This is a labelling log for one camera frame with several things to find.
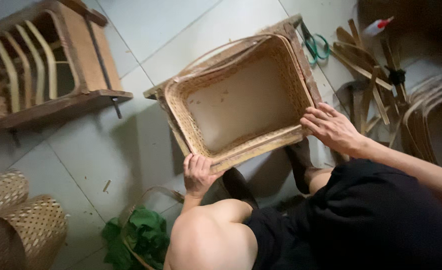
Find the bent bamboo strip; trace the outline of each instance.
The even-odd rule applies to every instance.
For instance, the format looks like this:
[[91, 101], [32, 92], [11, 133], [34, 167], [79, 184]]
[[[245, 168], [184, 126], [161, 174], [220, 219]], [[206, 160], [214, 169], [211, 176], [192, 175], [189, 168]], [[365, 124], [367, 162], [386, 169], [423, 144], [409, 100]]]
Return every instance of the bent bamboo strip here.
[[9, 57], [8, 52], [6, 52], [6, 48], [4, 48], [1, 40], [0, 40], [0, 56], [4, 66], [6, 67], [6, 71], [9, 76], [9, 89], [11, 94], [11, 112], [17, 113], [19, 112], [19, 86], [17, 82], [17, 73], [16, 69], [14, 69], [13, 61]]
[[38, 28], [34, 26], [34, 24], [30, 21], [25, 21], [27, 27], [31, 30], [34, 36], [38, 39], [41, 44], [44, 52], [46, 53], [46, 59], [48, 60], [48, 76], [49, 76], [49, 98], [51, 100], [56, 99], [58, 97], [58, 78], [56, 72], [56, 59], [54, 58], [54, 54], [49, 46], [48, 42], [44, 39], [41, 33], [38, 31]]
[[31, 41], [31, 38], [26, 33], [26, 30], [21, 27], [20, 25], [16, 24], [16, 28], [18, 32], [20, 33], [21, 37], [23, 38], [24, 42], [26, 42], [27, 47], [29, 48], [29, 51], [31, 52], [31, 55], [34, 58], [34, 62], [36, 63], [36, 105], [42, 104], [44, 102], [44, 77], [45, 77], [45, 71], [44, 71], [44, 63], [42, 62], [41, 57], [39, 56], [38, 50], [34, 46], [33, 42]]
[[5, 32], [4, 35], [8, 39], [11, 46], [14, 48], [16, 53], [18, 54], [21, 62], [23, 64], [24, 70], [24, 104], [27, 108], [31, 107], [31, 97], [32, 97], [32, 77], [31, 77], [31, 67], [29, 66], [29, 61], [27, 60], [26, 54], [21, 49], [21, 46], [14, 40], [13, 36], [8, 32]]

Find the wooden frame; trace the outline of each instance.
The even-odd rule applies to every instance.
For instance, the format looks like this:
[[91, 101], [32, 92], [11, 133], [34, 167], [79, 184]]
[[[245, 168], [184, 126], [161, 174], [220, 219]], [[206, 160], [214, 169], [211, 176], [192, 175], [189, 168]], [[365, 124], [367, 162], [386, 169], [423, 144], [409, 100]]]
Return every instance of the wooden frame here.
[[[52, 22], [49, 23], [54, 26], [52, 31], [55, 31], [59, 38], [58, 41], [51, 44], [48, 44], [47, 39], [43, 37], [46, 31], [51, 31], [50, 28], [46, 30], [40, 26], [43, 23], [42, 20], [48, 18], [46, 16], [52, 19]], [[25, 85], [26, 106], [24, 108], [16, 107], [16, 103], [19, 105], [19, 100], [16, 98], [15, 92], [19, 93], [19, 90], [14, 91], [14, 88], [18, 86], [15, 83], [10, 83], [11, 97], [14, 97], [12, 105], [14, 109], [13, 113], [0, 118], [0, 128], [29, 128], [40, 124], [50, 124], [55, 121], [72, 119], [87, 111], [110, 105], [115, 105], [118, 109], [118, 103], [131, 99], [132, 93], [122, 91], [114, 60], [104, 36], [103, 27], [106, 23], [107, 20], [103, 15], [87, 9], [78, 0], [44, 0], [0, 20], [0, 37], [6, 37], [14, 48], [11, 53], [14, 52], [18, 56], [17, 62], [14, 64], [17, 64], [18, 67], [22, 65], [22, 69], [25, 71], [24, 80], [30, 82], [34, 78], [34, 74], [26, 72], [27, 65], [30, 64], [26, 58], [32, 57], [34, 59], [37, 71], [37, 81], [33, 83], [36, 85], [35, 89], [32, 89], [32, 85], [31, 87]], [[93, 29], [93, 38], [88, 33], [88, 26]], [[9, 32], [12, 33], [12, 31], [19, 33], [19, 40], [10, 36]], [[40, 51], [29, 37], [29, 31], [41, 45]], [[24, 52], [18, 50], [19, 47], [24, 49], [23, 46], [19, 46], [19, 42], [25, 42], [28, 50]], [[98, 50], [94, 48], [95, 42], [98, 45]], [[66, 60], [56, 61], [53, 50], [57, 48], [62, 48]], [[44, 66], [40, 53], [45, 54], [48, 70]], [[107, 70], [106, 77], [102, 72], [101, 63]], [[61, 93], [58, 93], [59, 89], [57, 89], [58, 68], [56, 65], [58, 64], [68, 64], [74, 79], [74, 89], [62, 96], [58, 96]], [[46, 72], [48, 72], [50, 100], [45, 102], [43, 93]], [[34, 91], [36, 92], [36, 102], [35, 106], [30, 107], [29, 94]]]
[[[272, 33], [278, 34], [286, 37], [289, 40], [289, 43], [294, 51], [297, 62], [301, 69], [302, 76], [304, 77], [304, 82], [306, 83], [306, 87], [308, 89], [309, 94], [313, 100], [315, 106], [319, 102], [322, 102], [321, 95], [319, 94], [316, 82], [314, 81], [311, 66], [309, 65], [308, 60], [306, 59], [304, 52], [302, 50], [301, 44], [299, 43], [298, 36], [296, 35], [296, 27], [302, 21], [301, 15], [294, 15], [290, 18], [280, 21], [277, 24], [267, 27], [260, 31], [258, 34], [262, 33]], [[196, 65], [185, 71], [186, 74], [190, 73], [191, 70], [202, 70], [209, 66], [221, 65], [228, 61], [231, 58], [236, 57], [238, 54], [244, 52], [251, 44], [248, 42], [242, 42], [237, 45], [231, 46], [228, 49], [219, 52], [217, 55], [205, 60], [204, 62]], [[169, 80], [164, 81], [156, 85], [155, 87], [144, 92], [144, 97], [147, 99], [158, 100], [161, 107], [168, 115], [168, 123], [171, 127], [171, 130], [180, 146], [183, 154], [187, 156], [190, 153], [188, 146], [185, 144], [182, 139], [182, 133], [180, 128], [175, 124], [175, 118], [173, 114], [170, 113], [169, 108], [167, 107], [166, 98], [164, 96], [164, 88], [166, 87]], [[212, 171], [221, 171], [225, 169], [229, 169], [230, 167], [239, 164], [243, 161], [246, 161], [255, 156], [259, 156], [268, 151], [277, 149], [279, 147], [293, 144], [304, 139], [305, 134], [303, 134], [302, 130], [295, 129], [290, 132], [287, 132], [284, 136], [273, 139], [272, 141], [267, 142], [258, 147], [246, 149], [244, 152], [237, 154], [235, 156], [231, 156], [227, 160], [223, 160], [217, 164], [213, 164], [211, 167]]]

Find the finger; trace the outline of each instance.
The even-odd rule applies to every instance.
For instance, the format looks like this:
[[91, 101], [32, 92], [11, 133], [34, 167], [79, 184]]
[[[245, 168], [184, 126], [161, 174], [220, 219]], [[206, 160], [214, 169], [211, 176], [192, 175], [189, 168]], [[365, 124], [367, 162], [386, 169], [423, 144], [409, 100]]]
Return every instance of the finger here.
[[189, 169], [194, 169], [196, 167], [197, 160], [201, 155], [195, 154], [193, 158], [189, 161]]
[[204, 160], [203, 171], [209, 172], [209, 169], [211, 168], [211, 164], [213, 164], [213, 160], [207, 157]]
[[316, 126], [313, 122], [307, 120], [306, 118], [301, 118], [301, 125], [309, 128], [314, 135], [319, 134], [319, 127]]
[[196, 162], [196, 169], [197, 170], [202, 170], [203, 169], [203, 165], [204, 165], [204, 161], [206, 160], [206, 157], [203, 155], [200, 155], [199, 158], [197, 159]]
[[227, 171], [227, 169], [222, 170], [222, 171], [219, 171], [219, 172], [217, 172], [217, 173], [211, 175], [211, 178], [212, 178], [213, 180], [216, 180], [216, 179], [218, 179], [219, 177], [221, 177], [226, 171]]
[[189, 155], [186, 156], [186, 158], [184, 159], [184, 162], [182, 163], [182, 166], [184, 168], [184, 171], [187, 171], [189, 168], [189, 161], [191, 160], [191, 158], [193, 157], [193, 153], [190, 153]]
[[308, 107], [306, 109], [306, 113], [308, 114], [313, 114], [315, 117], [322, 119], [322, 120], [329, 120], [329, 116], [327, 116], [327, 114], [325, 114], [322, 110], [318, 110], [314, 107]]
[[326, 120], [319, 119], [319, 118], [315, 117], [313, 114], [310, 114], [310, 113], [304, 114], [303, 118], [306, 118], [307, 120], [313, 122], [314, 124], [316, 124], [316, 126], [321, 126], [321, 125], [325, 125], [326, 124]]
[[342, 115], [335, 108], [327, 105], [326, 103], [318, 103], [319, 109], [327, 114], [331, 114], [333, 117], [338, 117]]

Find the hand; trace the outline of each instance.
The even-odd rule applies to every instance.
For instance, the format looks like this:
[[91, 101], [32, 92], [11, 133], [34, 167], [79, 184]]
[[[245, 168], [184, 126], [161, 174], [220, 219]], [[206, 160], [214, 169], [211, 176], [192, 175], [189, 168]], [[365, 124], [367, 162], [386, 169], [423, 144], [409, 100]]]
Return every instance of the hand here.
[[359, 158], [360, 151], [368, 142], [343, 114], [326, 103], [319, 109], [309, 107], [301, 118], [301, 125], [309, 128], [313, 135], [326, 146], [342, 154]]
[[224, 174], [225, 171], [220, 171], [210, 175], [209, 169], [212, 163], [212, 159], [200, 154], [186, 156], [184, 159], [184, 186], [187, 196], [202, 199], [214, 181]]

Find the black shoe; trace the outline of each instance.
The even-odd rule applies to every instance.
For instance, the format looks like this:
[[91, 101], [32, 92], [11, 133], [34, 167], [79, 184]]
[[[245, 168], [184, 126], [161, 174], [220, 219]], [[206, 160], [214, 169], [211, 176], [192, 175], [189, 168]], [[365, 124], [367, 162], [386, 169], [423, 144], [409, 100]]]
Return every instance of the black shoe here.
[[304, 181], [306, 168], [313, 166], [309, 153], [308, 140], [304, 139], [297, 144], [288, 145], [284, 147], [284, 150], [286, 151], [289, 161], [291, 162], [296, 187], [302, 194], [309, 194], [309, 186], [306, 184], [306, 181]]
[[244, 176], [236, 168], [227, 170], [222, 176], [222, 181], [231, 198], [246, 202], [253, 209], [259, 208]]

